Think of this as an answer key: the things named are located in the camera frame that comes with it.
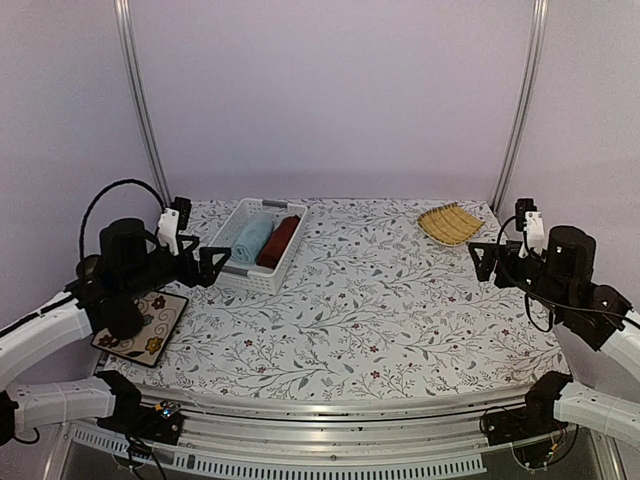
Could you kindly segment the white perforated plastic basket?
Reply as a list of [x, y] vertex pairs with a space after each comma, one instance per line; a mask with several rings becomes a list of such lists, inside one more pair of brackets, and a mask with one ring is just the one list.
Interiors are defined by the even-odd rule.
[[256, 265], [245, 266], [233, 260], [228, 260], [218, 276], [217, 284], [275, 295], [282, 286], [284, 277], [301, 243], [309, 213], [309, 208], [306, 205], [285, 201], [244, 198], [212, 237], [209, 246], [231, 247], [251, 216], [259, 212], [270, 214], [276, 226], [290, 216], [298, 216], [300, 219], [276, 268], [267, 269]]

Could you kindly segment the light blue towel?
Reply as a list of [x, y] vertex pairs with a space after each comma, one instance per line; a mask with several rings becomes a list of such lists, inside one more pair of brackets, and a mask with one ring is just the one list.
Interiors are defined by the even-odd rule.
[[258, 212], [245, 223], [231, 248], [231, 259], [239, 264], [254, 264], [274, 230], [271, 214]]

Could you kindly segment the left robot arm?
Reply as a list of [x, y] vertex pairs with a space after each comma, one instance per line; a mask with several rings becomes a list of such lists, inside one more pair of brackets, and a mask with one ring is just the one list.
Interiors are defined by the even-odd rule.
[[148, 426], [140, 391], [113, 370], [77, 382], [21, 387], [15, 379], [49, 355], [102, 330], [129, 340], [143, 328], [137, 298], [169, 283], [213, 285], [231, 257], [228, 247], [202, 247], [181, 235], [173, 210], [156, 232], [123, 218], [99, 235], [100, 252], [81, 258], [76, 279], [42, 307], [1, 330], [1, 441], [47, 424], [104, 419], [126, 435]]

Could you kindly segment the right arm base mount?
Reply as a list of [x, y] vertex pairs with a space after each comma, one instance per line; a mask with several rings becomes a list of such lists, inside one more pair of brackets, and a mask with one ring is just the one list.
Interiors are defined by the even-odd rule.
[[534, 400], [519, 407], [495, 406], [479, 419], [479, 430], [490, 446], [517, 442], [554, 432], [563, 433], [569, 423], [553, 416], [553, 402]]

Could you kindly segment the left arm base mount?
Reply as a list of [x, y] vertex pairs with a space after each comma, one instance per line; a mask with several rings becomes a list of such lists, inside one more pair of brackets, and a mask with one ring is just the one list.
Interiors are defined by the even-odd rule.
[[175, 446], [182, 433], [184, 421], [181, 405], [163, 400], [154, 406], [140, 405], [127, 421], [113, 414], [111, 417], [98, 419], [97, 425], [140, 440]]

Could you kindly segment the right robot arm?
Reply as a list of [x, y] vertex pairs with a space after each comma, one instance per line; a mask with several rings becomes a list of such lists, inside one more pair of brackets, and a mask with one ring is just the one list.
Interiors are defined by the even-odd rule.
[[[593, 283], [596, 241], [573, 226], [555, 226], [541, 259], [519, 256], [519, 243], [472, 242], [479, 281], [517, 288], [549, 312], [549, 332], [564, 326], [593, 352], [639, 376], [639, 314], [609, 285]], [[549, 371], [525, 395], [520, 409], [488, 414], [481, 422], [492, 445], [549, 434], [570, 424], [639, 444], [639, 405], [590, 388], [570, 374]]]

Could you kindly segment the dark red towel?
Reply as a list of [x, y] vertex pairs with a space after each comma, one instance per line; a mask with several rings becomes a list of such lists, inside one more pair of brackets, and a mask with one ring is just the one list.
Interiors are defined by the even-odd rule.
[[260, 267], [275, 269], [299, 223], [300, 217], [297, 215], [284, 218], [264, 245], [257, 257], [256, 264]]

